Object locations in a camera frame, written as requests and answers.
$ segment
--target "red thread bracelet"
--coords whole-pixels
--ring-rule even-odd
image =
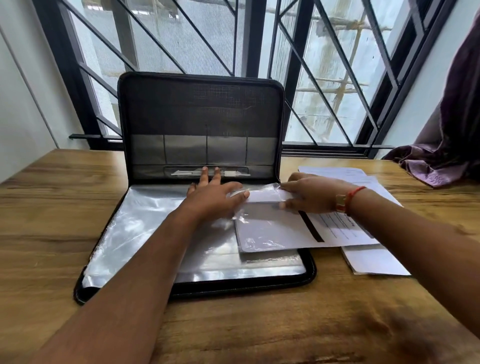
[[[350,206],[350,201],[352,200],[353,196],[355,196],[355,194],[358,192],[358,191],[361,191],[363,190],[364,188],[366,188],[365,186],[360,186],[358,188],[356,188],[355,190],[349,192],[347,194],[347,196],[345,197],[345,213],[347,214],[347,216],[350,216],[350,213],[349,213],[349,206]]]

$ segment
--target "finger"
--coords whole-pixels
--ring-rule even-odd
[[[222,175],[220,174],[220,168],[215,167],[215,172],[214,172],[213,178],[210,181],[210,183],[211,184],[220,184],[221,179],[222,179]]]
[[[198,182],[198,187],[205,187],[208,185],[208,167],[202,168],[202,174],[200,175],[200,182]]]
[[[247,200],[248,196],[250,196],[250,191],[243,191],[242,193],[229,197],[228,203],[230,204],[230,208],[232,210],[235,210],[238,206],[240,206]]]
[[[229,193],[235,190],[239,190],[240,188],[243,187],[243,185],[240,182],[228,182],[222,185],[223,190],[225,193]]]
[[[189,194],[191,194],[193,191],[195,191],[196,189],[197,189],[197,185],[196,185],[195,183],[192,183],[192,184],[190,185],[190,187],[188,188],[187,196],[188,196]]]
[[[298,180],[301,180],[302,178],[307,178],[307,177],[311,177],[311,176],[314,176],[314,174],[308,174],[308,173],[302,173],[302,172],[294,172],[290,175],[290,177],[288,178],[288,181],[298,181]]]
[[[280,184],[280,189],[289,192],[297,192],[298,188],[299,186],[297,181],[284,182]]]
[[[304,209],[304,201],[300,200],[298,198],[292,198],[290,200],[287,200],[285,202],[280,202],[280,208],[282,210],[288,209],[288,210],[303,210]]]

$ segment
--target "open folder cover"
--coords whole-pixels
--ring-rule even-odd
[[[74,288],[91,298],[181,203],[203,166],[223,182],[279,181],[284,90],[273,80],[129,72],[118,83],[128,189]],[[181,264],[171,297],[258,291],[307,284],[316,267],[307,249],[239,252],[232,220],[203,226]]]

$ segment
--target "person's right hand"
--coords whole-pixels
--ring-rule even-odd
[[[348,194],[358,186],[334,178],[307,173],[293,173],[281,189],[292,192],[297,198],[280,203],[280,208],[322,214],[334,212],[336,195]]]

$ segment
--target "wall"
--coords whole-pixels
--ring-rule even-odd
[[[415,141],[442,98],[450,64],[479,8],[480,0],[457,0],[382,144],[401,146]],[[387,152],[380,151],[377,158]]]
[[[88,148],[31,0],[0,1],[0,182],[48,151]]]

